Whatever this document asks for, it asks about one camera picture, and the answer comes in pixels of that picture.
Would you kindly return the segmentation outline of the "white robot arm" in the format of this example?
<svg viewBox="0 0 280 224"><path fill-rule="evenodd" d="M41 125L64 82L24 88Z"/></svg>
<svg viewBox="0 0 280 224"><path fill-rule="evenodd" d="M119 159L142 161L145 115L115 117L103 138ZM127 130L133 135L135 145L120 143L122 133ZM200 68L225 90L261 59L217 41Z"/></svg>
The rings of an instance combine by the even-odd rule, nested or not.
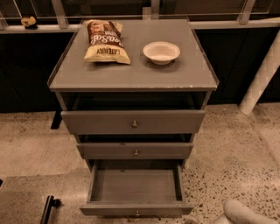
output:
<svg viewBox="0 0 280 224"><path fill-rule="evenodd" d="M223 205L223 214L211 224L279 224L276 220L254 213L236 199L228 199Z"/></svg>

